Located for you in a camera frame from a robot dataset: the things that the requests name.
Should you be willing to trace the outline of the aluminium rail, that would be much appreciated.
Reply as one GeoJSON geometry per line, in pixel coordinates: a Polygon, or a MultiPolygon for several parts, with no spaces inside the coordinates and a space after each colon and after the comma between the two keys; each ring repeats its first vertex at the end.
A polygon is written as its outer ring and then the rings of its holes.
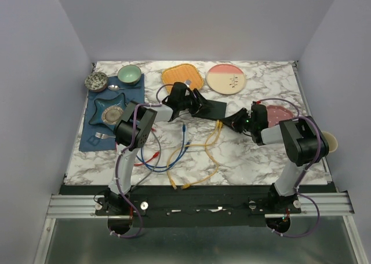
{"type": "MultiPolygon", "coordinates": [[[[291,213],[292,217],[314,217],[317,215],[315,206],[323,217],[350,216],[355,213],[347,193],[307,193],[310,200],[299,197],[301,212],[291,213]]],[[[114,215],[107,210],[98,213],[100,206],[96,205],[92,195],[53,195],[50,199],[46,217],[54,219],[82,218],[112,218],[128,219],[129,215],[114,215]]]]}

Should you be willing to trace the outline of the orange woven square tray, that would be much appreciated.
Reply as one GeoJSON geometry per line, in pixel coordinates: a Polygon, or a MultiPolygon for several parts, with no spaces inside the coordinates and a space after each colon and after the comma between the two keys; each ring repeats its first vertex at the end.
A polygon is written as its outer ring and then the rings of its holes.
{"type": "Polygon", "coordinates": [[[163,84],[165,85],[174,84],[175,82],[186,82],[189,80],[191,82],[191,90],[200,90],[204,85],[204,80],[201,77],[198,69],[194,65],[188,63],[165,69],[162,72],[161,78],[163,84]]]}

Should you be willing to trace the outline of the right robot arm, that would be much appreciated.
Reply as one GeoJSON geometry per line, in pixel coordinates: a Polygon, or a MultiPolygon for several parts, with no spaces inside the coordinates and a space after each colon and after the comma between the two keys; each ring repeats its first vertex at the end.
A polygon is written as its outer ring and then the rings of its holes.
{"type": "Polygon", "coordinates": [[[249,133],[258,145],[284,144],[289,159],[280,177],[273,183],[272,195],[267,197],[267,207],[279,213],[288,206],[286,197],[298,194],[299,185],[308,169],[327,156],[330,147],[323,133],[310,116],[296,116],[280,120],[270,127],[268,110],[265,105],[254,101],[250,110],[240,109],[237,113],[222,118],[216,107],[208,105],[193,117],[220,120],[223,125],[237,133],[249,133]]]}

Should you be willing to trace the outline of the pink dotted plate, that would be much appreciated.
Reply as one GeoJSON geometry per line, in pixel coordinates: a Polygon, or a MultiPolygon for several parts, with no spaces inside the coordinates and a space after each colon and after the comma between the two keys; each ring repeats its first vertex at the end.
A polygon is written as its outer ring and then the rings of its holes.
{"type": "Polygon", "coordinates": [[[283,106],[268,105],[266,108],[269,127],[276,126],[280,121],[292,119],[294,117],[294,114],[283,106]]]}

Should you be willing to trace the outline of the blue cloth placemat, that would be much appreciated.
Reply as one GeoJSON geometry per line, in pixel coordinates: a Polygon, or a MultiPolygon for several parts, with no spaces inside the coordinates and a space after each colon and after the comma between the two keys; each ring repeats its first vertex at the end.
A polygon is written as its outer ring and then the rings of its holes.
{"type": "MultiPolygon", "coordinates": [[[[126,96],[134,96],[136,99],[132,99],[135,102],[144,102],[144,75],[141,76],[140,80],[135,85],[127,85],[121,82],[117,76],[111,76],[108,78],[109,85],[117,85],[119,87],[140,87],[140,89],[127,89],[127,90],[118,90],[118,91],[111,91],[109,89],[105,89],[100,93],[88,92],[88,97],[99,94],[108,94],[108,93],[125,93],[126,96]]],[[[115,140],[114,138],[108,138],[105,140],[96,138],[94,135],[99,132],[108,135],[114,135],[113,130],[105,126],[91,126],[88,125],[88,119],[86,116],[86,109],[85,109],[85,116],[83,121],[83,128],[82,134],[80,139],[79,151],[81,152],[97,152],[97,151],[108,151],[115,149],[115,140]]]]}

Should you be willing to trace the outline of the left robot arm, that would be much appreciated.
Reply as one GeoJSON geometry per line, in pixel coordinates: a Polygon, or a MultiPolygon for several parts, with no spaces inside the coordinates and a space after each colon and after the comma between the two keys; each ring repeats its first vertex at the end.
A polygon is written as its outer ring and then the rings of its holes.
{"type": "Polygon", "coordinates": [[[114,214],[121,215],[128,210],[125,195],[131,189],[134,161],[140,148],[147,142],[152,125],[155,122],[171,122],[181,111],[195,115],[208,105],[207,99],[197,89],[191,90],[181,82],[176,82],[170,94],[155,104],[136,101],[128,103],[114,127],[117,159],[114,176],[108,186],[116,194],[108,202],[114,214]]]}

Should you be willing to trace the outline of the green ceramic bowl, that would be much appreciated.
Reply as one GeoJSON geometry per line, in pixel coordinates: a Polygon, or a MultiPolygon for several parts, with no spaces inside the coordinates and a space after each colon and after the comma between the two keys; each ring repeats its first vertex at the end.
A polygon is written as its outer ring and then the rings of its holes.
{"type": "Polygon", "coordinates": [[[126,84],[135,85],[141,78],[141,69],[136,65],[126,65],[118,73],[118,79],[126,84]]]}

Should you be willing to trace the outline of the small round saucer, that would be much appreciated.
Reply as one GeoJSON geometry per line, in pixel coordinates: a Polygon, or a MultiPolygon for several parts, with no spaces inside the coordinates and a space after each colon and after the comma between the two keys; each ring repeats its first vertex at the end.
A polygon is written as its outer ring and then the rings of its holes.
{"type": "Polygon", "coordinates": [[[109,125],[115,125],[119,121],[123,114],[123,109],[119,106],[110,106],[106,108],[101,114],[101,119],[103,123],[109,125]]]}

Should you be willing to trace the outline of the pink and cream plate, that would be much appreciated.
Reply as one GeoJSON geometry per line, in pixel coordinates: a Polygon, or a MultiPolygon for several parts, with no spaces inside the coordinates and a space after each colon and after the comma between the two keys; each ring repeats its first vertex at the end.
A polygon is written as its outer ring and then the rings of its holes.
{"type": "Polygon", "coordinates": [[[244,72],[232,64],[217,64],[206,74],[208,86],[219,94],[237,94],[246,86],[244,72]]]}

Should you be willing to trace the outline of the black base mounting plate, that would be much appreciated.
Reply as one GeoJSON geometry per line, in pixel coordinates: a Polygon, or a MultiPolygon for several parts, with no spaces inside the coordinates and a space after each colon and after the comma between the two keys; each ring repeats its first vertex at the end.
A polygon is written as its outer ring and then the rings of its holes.
{"type": "Polygon", "coordinates": [[[125,198],[106,189],[96,215],[138,227],[265,226],[269,217],[301,212],[298,197],[278,197],[272,186],[138,186],[125,198]]]}

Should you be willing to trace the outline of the black network switch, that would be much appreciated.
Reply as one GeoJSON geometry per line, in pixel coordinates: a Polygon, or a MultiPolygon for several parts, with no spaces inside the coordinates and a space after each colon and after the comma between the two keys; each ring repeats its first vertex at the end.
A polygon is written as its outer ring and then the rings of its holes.
{"type": "Polygon", "coordinates": [[[207,105],[209,106],[209,112],[205,117],[195,117],[207,120],[221,120],[225,118],[227,103],[208,100],[207,105]]]}

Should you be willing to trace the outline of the blue star-shaped dish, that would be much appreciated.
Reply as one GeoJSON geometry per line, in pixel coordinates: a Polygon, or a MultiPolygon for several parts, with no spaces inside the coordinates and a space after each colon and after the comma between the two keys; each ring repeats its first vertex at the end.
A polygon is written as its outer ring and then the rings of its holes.
{"type": "Polygon", "coordinates": [[[86,116],[88,125],[105,126],[113,130],[129,101],[136,99],[125,93],[99,94],[88,97],[86,116]]]}

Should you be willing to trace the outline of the silver metal spoon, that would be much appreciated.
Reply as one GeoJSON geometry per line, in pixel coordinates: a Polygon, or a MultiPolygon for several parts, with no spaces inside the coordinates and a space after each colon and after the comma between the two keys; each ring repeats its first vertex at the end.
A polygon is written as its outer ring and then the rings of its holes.
{"type": "Polygon", "coordinates": [[[117,85],[109,85],[108,89],[111,91],[127,90],[127,89],[140,89],[140,87],[119,87],[117,85]]]}

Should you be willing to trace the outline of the silver fork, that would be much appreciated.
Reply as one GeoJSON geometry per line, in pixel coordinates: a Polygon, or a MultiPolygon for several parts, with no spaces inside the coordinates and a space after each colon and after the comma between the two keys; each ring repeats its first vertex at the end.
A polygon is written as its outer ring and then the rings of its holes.
{"type": "Polygon", "coordinates": [[[105,139],[108,139],[108,138],[115,138],[115,136],[113,136],[113,135],[103,134],[103,133],[99,133],[99,132],[97,132],[94,136],[96,138],[99,138],[99,139],[102,139],[102,140],[105,140],[105,139]]]}

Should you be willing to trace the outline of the patterned small bowl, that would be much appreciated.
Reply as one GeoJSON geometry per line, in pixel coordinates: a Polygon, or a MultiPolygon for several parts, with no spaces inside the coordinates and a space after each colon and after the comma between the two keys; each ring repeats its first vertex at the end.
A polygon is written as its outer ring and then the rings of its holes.
{"type": "Polygon", "coordinates": [[[92,92],[99,93],[108,86],[108,76],[103,72],[94,72],[84,80],[85,87],[92,92]]]}

